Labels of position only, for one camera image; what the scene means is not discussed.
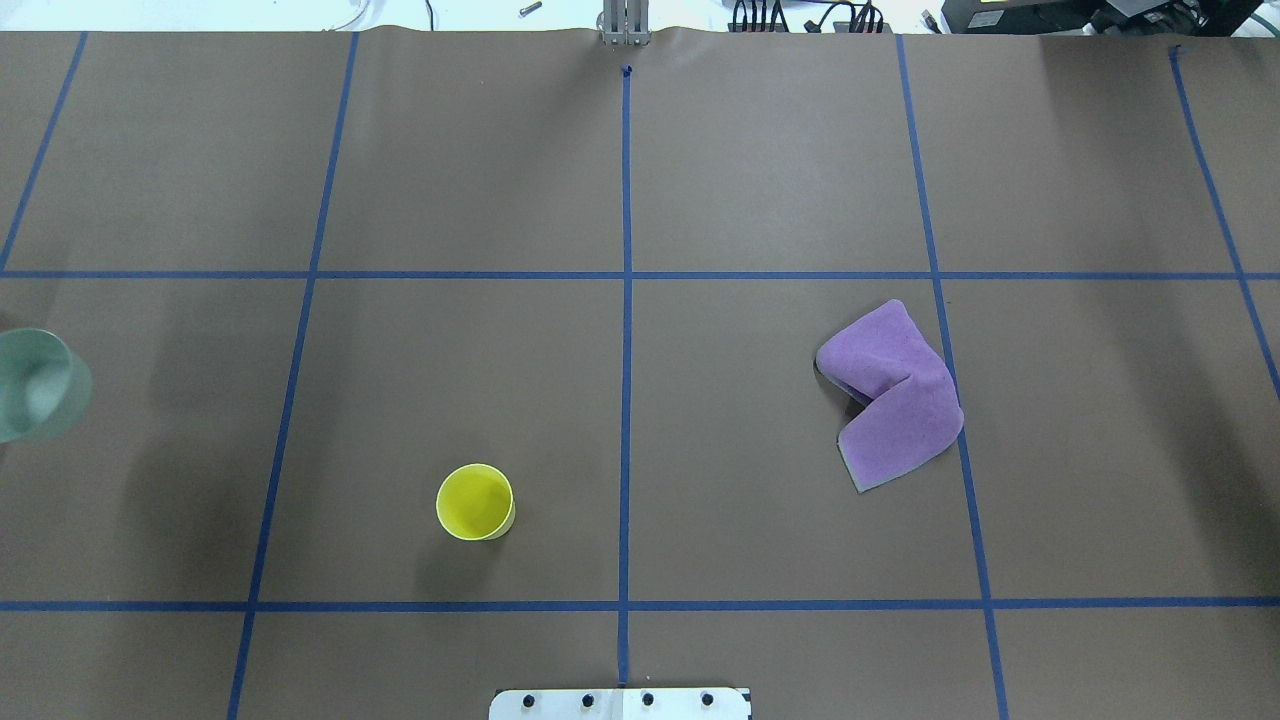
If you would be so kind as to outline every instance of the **white mounting plate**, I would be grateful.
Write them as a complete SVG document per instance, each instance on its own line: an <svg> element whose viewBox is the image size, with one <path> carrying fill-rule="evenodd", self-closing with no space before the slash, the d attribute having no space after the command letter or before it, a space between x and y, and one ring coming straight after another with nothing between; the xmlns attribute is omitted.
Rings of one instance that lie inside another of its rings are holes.
<svg viewBox="0 0 1280 720"><path fill-rule="evenodd" d="M705 705L703 696L710 696ZM590 706L582 698L590 696ZM653 702L645 705L645 696ZM532 705L526 707L526 698ZM751 691L737 688L608 688L503 691L489 720L751 720Z"/></svg>

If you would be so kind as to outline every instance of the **yellow cup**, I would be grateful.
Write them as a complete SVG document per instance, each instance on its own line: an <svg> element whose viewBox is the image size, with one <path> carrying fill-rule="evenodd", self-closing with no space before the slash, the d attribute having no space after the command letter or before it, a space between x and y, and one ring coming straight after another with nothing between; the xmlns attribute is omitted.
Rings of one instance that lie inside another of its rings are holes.
<svg viewBox="0 0 1280 720"><path fill-rule="evenodd" d="M490 465L463 465L449 473L435 495L435 516L465 541L500 538L516 521L516 498L507 475Z"/></svg>

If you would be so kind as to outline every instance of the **cloth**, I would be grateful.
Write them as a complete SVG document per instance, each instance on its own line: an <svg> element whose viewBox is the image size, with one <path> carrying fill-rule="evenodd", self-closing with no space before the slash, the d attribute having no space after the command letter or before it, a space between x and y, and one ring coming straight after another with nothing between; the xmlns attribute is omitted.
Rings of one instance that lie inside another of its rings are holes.
<svg viewBox="0 0 1280 720"><path fill-rule="evenodd" d="M899 300L836 333L815 365L867 405L836 441L858 492L924 465L964 427L955 378Z"/></svg>

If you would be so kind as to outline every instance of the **gray metal bracket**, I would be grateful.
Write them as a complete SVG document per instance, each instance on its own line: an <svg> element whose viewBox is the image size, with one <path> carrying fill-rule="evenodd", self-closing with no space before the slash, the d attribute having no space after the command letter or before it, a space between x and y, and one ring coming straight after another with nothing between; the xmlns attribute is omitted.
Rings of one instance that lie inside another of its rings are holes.
<svg viewBox="0 0 1280 720"><path fill-rule="evenodd" d="M649 45L649 0L604 0L596 26L605 45Z"/></svg>

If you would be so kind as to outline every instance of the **cup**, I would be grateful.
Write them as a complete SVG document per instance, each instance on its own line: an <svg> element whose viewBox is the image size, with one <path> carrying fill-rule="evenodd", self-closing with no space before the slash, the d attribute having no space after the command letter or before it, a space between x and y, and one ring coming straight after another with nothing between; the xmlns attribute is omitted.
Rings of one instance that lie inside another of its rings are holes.
<svg viewBox="0 0 1280 720"><path fill-rule="evenodd" d="M88 365L58 336L37 328L0 333L0 442L65 433L92 395Z"/></svg>
<svg viewBox="0 0 1280 720"><path fill-rule="evenodd" d="M463 465L449 473L435 495L435 516L463 541L500 538L516 521L516 498L507 475L492 465Z"/></svg>

